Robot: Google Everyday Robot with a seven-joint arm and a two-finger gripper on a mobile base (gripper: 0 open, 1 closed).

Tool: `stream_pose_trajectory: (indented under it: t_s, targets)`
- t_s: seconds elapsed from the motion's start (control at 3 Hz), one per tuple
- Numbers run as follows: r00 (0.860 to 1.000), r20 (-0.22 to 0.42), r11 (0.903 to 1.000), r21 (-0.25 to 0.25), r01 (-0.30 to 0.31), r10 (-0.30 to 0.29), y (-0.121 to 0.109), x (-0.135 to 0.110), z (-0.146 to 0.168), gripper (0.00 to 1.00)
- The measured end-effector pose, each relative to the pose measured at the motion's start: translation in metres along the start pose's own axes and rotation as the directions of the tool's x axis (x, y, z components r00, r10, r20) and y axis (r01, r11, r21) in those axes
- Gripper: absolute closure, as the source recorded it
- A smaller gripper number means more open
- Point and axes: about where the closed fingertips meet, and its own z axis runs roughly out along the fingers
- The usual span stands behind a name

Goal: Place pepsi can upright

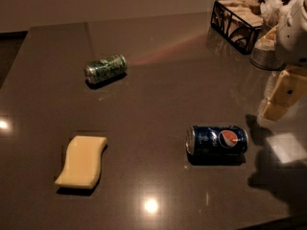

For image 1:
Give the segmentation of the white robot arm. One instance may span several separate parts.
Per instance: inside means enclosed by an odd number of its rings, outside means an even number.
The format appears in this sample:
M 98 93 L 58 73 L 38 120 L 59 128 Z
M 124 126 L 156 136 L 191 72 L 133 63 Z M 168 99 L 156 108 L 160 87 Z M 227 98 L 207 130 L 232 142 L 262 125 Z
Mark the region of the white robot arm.
M 259 106 L 258 118 L 276 122 L 307 89 L 306 0 L 295 0 L 280 16 L 278 24 L 257 41 L 255 49 L 264 56 L 258 63 L 273 70 Z

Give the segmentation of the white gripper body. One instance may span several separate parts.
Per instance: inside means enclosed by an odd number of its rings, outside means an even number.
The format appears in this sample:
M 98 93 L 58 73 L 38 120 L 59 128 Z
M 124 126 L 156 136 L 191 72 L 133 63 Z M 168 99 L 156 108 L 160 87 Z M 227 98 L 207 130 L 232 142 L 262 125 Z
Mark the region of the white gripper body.
M 289 11 L 280 19 L 275 54 L 284 63 L 307 65 L 307 12 L 304 8 Z

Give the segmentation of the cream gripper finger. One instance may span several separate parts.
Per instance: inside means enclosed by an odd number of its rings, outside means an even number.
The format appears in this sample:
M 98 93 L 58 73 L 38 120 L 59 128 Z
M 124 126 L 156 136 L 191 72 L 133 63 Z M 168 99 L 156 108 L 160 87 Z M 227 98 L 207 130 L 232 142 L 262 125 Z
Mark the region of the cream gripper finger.
M 271 87 L 271 93 L 265 99 L 262 117 L 276 122 L 307 93 L 307 69 L 285 69 L 272 82 Z
M 260 113 L 278 113 L 280 106 L 277 99 L 279 74 L 273 71 L 266 83 L 263 99 L 259 105 Z

